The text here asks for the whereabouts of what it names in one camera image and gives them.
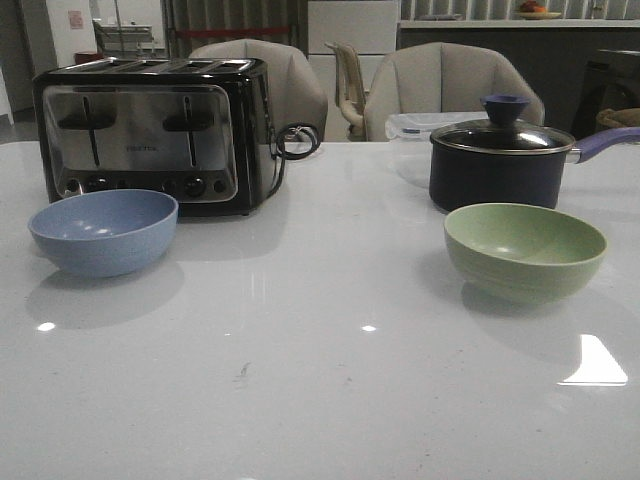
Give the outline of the green bowl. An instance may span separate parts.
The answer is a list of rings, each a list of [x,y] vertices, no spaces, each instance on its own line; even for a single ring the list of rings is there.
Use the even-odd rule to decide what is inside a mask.
[[[515,303],[544,304],[571,296],[598,271],[603,233],[558,210],[519,203],[481,203],[444,220],[449,258],[478,289]]]

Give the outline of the blue bowl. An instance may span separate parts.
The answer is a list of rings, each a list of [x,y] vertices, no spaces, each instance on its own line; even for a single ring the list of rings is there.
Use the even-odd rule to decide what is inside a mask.
[[[36,213],[28,229],[59,269],[82,277],[140,270],[172,242],[178,202],[162,192],[105,190],[57,201]]]

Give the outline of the clear plastic food container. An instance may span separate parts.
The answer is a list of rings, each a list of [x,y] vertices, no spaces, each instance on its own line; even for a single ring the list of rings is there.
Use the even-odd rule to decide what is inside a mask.
[[[432,131],[443,126],[487,118],[488,115],[480,111],[393,114],[385,122],[385,134],[390,141],[428,140]]]

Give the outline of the beige chair left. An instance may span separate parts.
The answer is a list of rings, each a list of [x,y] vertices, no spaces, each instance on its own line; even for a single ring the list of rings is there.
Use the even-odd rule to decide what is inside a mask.
[[[310,124],[324,140],[328,98],[299,49],[263,40],[239,39],[199,47],[190,58],[255,58],[267,65],[271,116],[276,131],[289,124]]]

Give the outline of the beige chair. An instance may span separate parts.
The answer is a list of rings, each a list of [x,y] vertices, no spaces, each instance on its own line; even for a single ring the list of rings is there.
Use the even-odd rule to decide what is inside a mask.
[[[481,98],[492,94],[528,98],[522,118],[544,123],[542,100],[496,51],[444,42],[395,51],[378,66],[366,100],[367,139],[385,141],[385,123],[392,114],[481,111]]]
[[[324,140],[328,98],[299,49],[263,40],[239,39],[199,47],[190,58],[255,58],[267,65],[271,116],[276,131],[289,124],[310,124]]]

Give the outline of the cream office chair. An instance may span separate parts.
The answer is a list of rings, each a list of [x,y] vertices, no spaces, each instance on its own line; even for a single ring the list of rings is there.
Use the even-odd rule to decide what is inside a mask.
[[[366,141],[364,120],[366,93],[362,79],[360,61],[356,50],[348,44],[326,42],[335,56],[335,104],[348,122],[348,138]]]

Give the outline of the black and steel toaster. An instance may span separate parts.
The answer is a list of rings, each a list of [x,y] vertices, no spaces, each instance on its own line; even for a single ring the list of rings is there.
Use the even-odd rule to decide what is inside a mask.
[[[147,189],[185,216],[244,215],[278,188],[262,60],[109,57],[37,76],[33,98],[51,201]]]

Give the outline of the dark blue saucepan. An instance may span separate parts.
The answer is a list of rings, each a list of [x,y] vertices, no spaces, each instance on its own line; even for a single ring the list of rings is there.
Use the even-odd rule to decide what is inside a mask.
[[[611,129],[575,139],[562,152],[528,155],[474,153],[432,144],[429,194],[445,211],[491,202],[555,208],[565,164],[582,163],[615,144],[638,139],[637,127]]]

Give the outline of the beige chair right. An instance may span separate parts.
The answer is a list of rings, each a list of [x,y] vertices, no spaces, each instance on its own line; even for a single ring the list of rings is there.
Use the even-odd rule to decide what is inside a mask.
[[[481,98],[492,94],[528,98],[522,118],[544,123],[542,100],[496,51],[444,42],[395,51],[378,66],[366,100],[367,139],[385,141],[385,123],[392,114],[481,111]]]

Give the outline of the glass pot lid blue knob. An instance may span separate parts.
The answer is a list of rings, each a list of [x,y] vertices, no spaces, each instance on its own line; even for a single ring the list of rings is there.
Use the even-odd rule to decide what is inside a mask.
[[[487,118],[440,127],[431,132],[431,143],[461,151],[508,155],[557,153],[575,143],[564,131],[521,120],[520,114],[531,103],[527,97],[493,94],[480,101]]]

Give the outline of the white drawer cabinet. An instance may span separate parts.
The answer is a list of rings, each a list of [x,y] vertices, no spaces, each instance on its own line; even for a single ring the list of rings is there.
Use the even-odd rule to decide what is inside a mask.
[[[308,59],[329,106],[325,139],[345,142],[349,123],[335,104],[335,55],[329,43],[350,45],[358,55],[365,91],[383,57],[396,48],[397,1],[310,1],[308,3]]]

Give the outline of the fruit bowl on counter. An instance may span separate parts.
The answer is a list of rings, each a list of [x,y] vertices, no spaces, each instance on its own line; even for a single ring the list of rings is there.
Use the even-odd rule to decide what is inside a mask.
[[[552,20],[561,17],[560,12],[549,11],[546,6],[535,0],[523,1],[516,8],[516,15],[525,20]]]

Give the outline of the grey counter with shelf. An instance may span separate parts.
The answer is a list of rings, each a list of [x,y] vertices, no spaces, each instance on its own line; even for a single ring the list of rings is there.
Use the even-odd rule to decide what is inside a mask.
[[[599,111],[639,104],[637,20],[400,23],[399,49],[433,42],[501,53],[542,99],[545,123],[580,137],[599,129]]]

